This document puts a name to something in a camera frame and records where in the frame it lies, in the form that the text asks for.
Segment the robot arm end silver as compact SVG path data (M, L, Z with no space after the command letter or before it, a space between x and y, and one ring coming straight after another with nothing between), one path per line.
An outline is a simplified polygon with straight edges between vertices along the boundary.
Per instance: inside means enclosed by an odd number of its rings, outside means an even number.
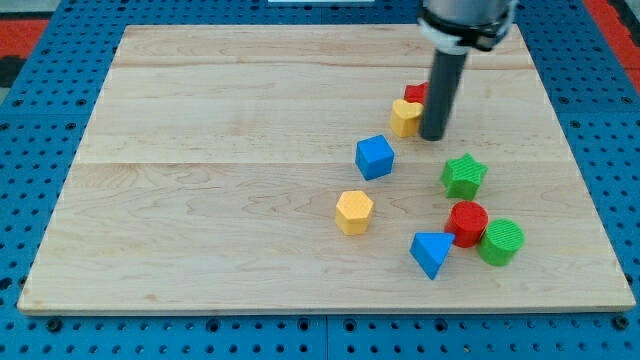
M440 52L489 52L511 29L517 4L517 0L421 0L417 23Z

